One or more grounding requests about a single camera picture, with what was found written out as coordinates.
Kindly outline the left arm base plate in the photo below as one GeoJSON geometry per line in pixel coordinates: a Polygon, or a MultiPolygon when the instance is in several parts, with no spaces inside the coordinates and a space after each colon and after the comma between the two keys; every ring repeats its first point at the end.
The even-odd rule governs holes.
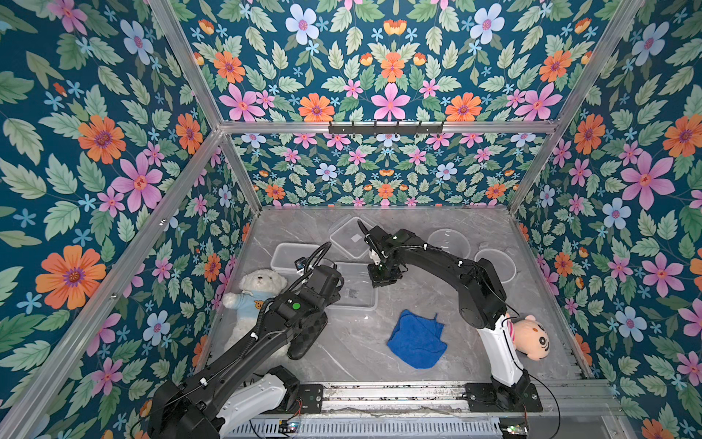
{"type": "Polygon", "coordinates": [[[325,394],[322,384],[300,384],[290,393],[289,402],[284,404],[285,413],[307,414],[321,413],[325,394]]]}

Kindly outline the square clear lunch box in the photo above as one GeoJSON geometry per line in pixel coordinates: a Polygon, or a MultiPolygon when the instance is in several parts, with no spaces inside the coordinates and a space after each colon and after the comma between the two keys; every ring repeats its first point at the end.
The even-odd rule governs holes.
{"type": "Polygon", "coordinates": [[[373,287],[366,263],[338,263],[336,269],[344,278],[340,299],[332,308],[371,311],[377,307],[378,294],[373,287]]]}

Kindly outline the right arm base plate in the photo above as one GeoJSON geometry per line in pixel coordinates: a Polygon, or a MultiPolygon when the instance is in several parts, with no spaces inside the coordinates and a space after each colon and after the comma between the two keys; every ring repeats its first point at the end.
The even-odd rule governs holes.
{"type": "Polygon", "coordinates": [[[464,398],[474,413],[541,413],[543,404],[537,387],[530,383],[522,393],[495,386],[493,383],[464,384],[464,398]]]}

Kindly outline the round clear lunch box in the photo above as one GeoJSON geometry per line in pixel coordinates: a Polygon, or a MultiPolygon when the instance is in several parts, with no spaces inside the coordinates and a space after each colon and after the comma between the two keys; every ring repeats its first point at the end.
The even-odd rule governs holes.
{"type": "Polygon", "coordinates": [[[436,230],[429,236],[427,243],[461,258],[469,258],[472,252],[468,238],[454,229],[436,230]]]}

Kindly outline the blue cleaning cloth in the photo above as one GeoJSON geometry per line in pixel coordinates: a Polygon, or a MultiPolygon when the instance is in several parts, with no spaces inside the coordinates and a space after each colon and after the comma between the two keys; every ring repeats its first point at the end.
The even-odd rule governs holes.
{"type": "Polygon", "coordinates": [[[400,360],[414,369],[431,369],[442,358],[447,344],[442,341],[444,324],[417,316],[409,310],[400,313],[387,346],[400,360]]]}

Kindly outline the square clear lunch box lid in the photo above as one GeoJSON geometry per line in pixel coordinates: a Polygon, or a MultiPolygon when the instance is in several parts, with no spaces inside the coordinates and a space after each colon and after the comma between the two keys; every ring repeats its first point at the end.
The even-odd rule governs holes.
{"type": "Polygon", "coordinates": [[[371,219],[362,217],[349,217],[343,219],[338,225],[334,226],[330,232],[329,240],[331,243],[345,254],[348,258],[354,261],[367,259],[369,256],[369,246],[364,241],[365,233],[358,226],[361,221],[364,226],[371,230],[377,224],[371,219]]]}

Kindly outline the rectangular clear lunch box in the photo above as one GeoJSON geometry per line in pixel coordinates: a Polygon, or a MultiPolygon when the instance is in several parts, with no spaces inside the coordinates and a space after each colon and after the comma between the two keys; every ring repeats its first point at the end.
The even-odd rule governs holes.
{"type": "Polygon", "coordinates": [[[310,243],[280,243],[273,252],[270,267],[279,274],[296,274],[295,264],[301,258],[308,258],[319,247],[310,243]]]}

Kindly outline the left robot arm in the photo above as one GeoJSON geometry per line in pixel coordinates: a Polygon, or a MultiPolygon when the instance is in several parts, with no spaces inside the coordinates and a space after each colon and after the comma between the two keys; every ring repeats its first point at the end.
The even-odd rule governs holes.
{"type": "Polygon", "coordinates": [[[256,369],[281,349],[291,360],[305,356],[328,323],[325,309],[340,298],[344,278],[323,265],[327,241],[307,259],[302,275],[267,299],[252,329],[212,364],[155,392],[146,433],[151,438],[221,438],[262,413],[290,409],[299,382],[282,366],[249,384],[256,369]]]}

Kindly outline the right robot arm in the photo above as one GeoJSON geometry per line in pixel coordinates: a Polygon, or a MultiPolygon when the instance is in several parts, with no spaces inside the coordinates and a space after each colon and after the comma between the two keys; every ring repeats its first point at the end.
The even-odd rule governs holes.
{"type": "Polygon", "coordinates": [[[369,247],[367,266],[375,288],[396,284],[409,265],[441,279],[457,292],[458,312],[477,330],[491,367],[494,404],[502,411],[517,411],[531,399],[531,377],[517,356],[510,335],[506,291],[492,263],[460,258],[426,243],[409,230],[392,234],[356,222],[369,247]]]}

